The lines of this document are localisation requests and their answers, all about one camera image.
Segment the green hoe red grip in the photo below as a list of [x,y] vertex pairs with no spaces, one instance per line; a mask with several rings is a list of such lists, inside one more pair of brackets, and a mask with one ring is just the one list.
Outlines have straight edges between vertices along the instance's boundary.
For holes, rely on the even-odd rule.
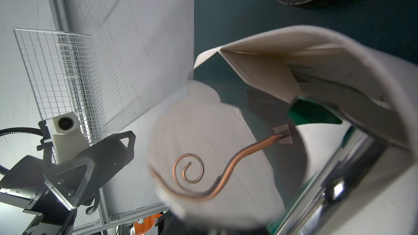
[[296,126],[306,124],[340,125],[343,123],[339,117],[323,106],[301,99],[296,100],[287,115]]

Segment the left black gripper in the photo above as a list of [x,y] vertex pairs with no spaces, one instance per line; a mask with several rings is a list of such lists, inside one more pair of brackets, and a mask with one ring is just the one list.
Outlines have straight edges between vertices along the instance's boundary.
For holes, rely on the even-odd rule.
[[43,160],[30,155],[1,166],[1,202],[33,217],[24,235],[70,235],[73,210],[133,160],[135,140],[132,131],[113,134],[45,172]]

